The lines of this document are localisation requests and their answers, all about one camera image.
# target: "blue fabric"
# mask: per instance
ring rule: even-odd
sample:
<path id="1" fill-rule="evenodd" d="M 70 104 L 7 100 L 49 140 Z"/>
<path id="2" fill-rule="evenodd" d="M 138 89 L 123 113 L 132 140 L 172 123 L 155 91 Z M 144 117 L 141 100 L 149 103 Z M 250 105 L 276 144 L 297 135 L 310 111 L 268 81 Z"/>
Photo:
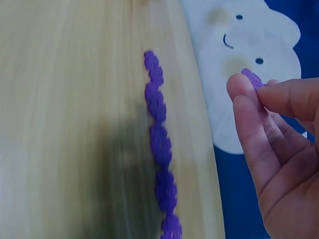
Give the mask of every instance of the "blue fabric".
<path id="1" fill-rule="evenodd" d="M 294 22 L 301 31 L 295 52 L 300 60 L 302 78 L 319 76 L 319 1 L 265 0 L 268 6 Z M 295 119 L 284 117 L 298 132 L 305 130 Z M 258 208 L 256 192 L 243 155 L 215 148 L 220 182 L 226 239 L 267 239 Z"/>

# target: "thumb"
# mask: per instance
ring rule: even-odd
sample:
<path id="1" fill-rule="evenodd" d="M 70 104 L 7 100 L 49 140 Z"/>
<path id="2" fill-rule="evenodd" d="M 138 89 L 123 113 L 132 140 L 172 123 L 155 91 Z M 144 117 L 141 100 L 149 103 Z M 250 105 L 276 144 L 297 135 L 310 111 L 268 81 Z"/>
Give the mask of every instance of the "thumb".
<path id="1" fill-rule="evenodd" d="M 314 121 L 316 114 L 319 117 L 319 78 L 262 87 L 257 95 L 262 105 L 272 112 L 306 121 Z"/>

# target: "light wooden table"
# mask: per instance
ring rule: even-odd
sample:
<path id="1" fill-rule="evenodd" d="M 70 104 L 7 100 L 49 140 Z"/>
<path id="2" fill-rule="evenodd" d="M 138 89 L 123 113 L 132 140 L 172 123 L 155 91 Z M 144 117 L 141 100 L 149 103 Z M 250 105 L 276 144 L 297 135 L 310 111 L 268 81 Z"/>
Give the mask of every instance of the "light wooden table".
<path id="1" fill-rule="evenodd" d="M 165 74 L 184 239 L 222 239 L 202 88 L 178 0 L 0 1 L 0 238 L 158 239 L 143 52 Z"/>

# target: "skin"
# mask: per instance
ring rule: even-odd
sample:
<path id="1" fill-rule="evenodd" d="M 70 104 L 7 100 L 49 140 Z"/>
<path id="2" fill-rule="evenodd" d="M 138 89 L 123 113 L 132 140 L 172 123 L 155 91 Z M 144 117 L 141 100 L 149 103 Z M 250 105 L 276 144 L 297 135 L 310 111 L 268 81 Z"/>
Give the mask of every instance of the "skin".
<path id="1" fill-rule="evenodd" d="M 268 82 L 255 91 L 246 76 L 227 82 L 236 129 L 272 239 L 319 238 L 319 142 L 279 114 L 319 135 L 319 79 Z"/>

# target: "purple interlocking piece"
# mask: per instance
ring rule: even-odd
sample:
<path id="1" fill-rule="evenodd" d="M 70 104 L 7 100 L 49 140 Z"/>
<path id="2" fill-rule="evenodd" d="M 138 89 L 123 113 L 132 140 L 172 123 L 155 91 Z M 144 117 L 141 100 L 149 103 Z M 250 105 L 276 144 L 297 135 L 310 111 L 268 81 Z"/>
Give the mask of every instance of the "purple interlocking piece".
<path id="1" fill-rule="evenodd" d="M 160 123 L 155 123 L 150 128 L 150 138 L 152 138 L 152 137 L 166 138 L 167 137 L 167 130 Z"/>
<path id="2" fill-rule="evenodd" d="M 241 71 L 241 74 L 248 77 L 249 81 L 251 82 L 255 90 L 260 87 L 266 86 L 265 84 L 262 83 L 261 79 L 255 73 L 251 72 L 247 68 L 244 68 Z"/>
<path id="3" fill-rule="evenodd" d="M 164 84 L 163 69 L 161 66 L 150 69 L 149 77 L 151 82 L 158 86 Z"/>
<path id="4" fill-rule="evenodd" d="M 144 60 L 145 68 L 150 71 L 151 69 L 157 68 L 160 64 L 158 58 L 153 55 L 153 56 L 148 56 Z"/>
<path id="5" fill-rule="evenodd" d="M 158 91 L 159 91 L 158 85 L 148 82 L 145 86 L 145 100 L 147 102 L 150 101 L 154 97 L 154 95 L 158 93 Z"/>
<path id="6" fill-rule="evenodd" d="M 167 168 L 161 168 L 156 172 L 155 180 L 157 184 L 172 184 L 174 182 L 174 176 Z"/>
<path id="7" fill-rule="evenodd" d="M 163 198 L 159 201 L 159 209 L 163 213 L 173 213 L 174 209 L 177 206 L 177 198 Z"/>
<path id="8" fill-rule="evenodd" d="M 174 182 L 163 179 L 161 182 L 156 182 L 155 195 L 159 201 L 176 198 L 177 186 Z"/>
<path id="9" fill-rule="evenodd" d="M 161 239 L 181 239 L 182 227 L 179 223 L 179 219 L 176 215 L 168 214 L 162 221 L 161 230 L 163 235 Z"/>
<path id="10" fill-rule="evenodd" d="M 161 223 L 160 229 L 162 231 L 177 230 L 180 233 L 182 232 L 182 227 L 179 223 L 179 218 L 174 214 L 166 215 L 165 219 Z"/>
<path id="11" fill-rule="evenodd" d="M 155 156 L 155 162 L 162 168 L 168 168 L 172 159 L 172 153 L 169 151 L 158 151 Z"/>
<path id="12" fill-rule="evenodd" d="M 163 135 L 155 135 L 150 139 L 151 150 L 154 157 L 157 157 L 159 152 L 170 152 L 171 141 L 169 138 L 164 138 Z"/>
<path id="13" fill-rule="evenodd" d="M 156 114 L 158 113 L 162 114 L 163 107 L 164 107 L 163 101 L 164 101 L 164 97 L 160 91 L 156 92 L 156 94 L 154 94 L 148 101 L 148 110 L 151 116 L 153 116 L 154 118 L 156 117 Z"/>
<path id="14" fill-rule="evenodd" d="M 146 52 L 144 52 L 144 58 L 150 58 L 154 56 L 154 52 L 151 50 L 148 50 Z"/>
<path id="15" fill-rule="evenodd" d="M 166 121 L 166 104 L 162 104 L 158 107 L 158 110 L 154 116 L 155 122 L 162 123 Z"/>

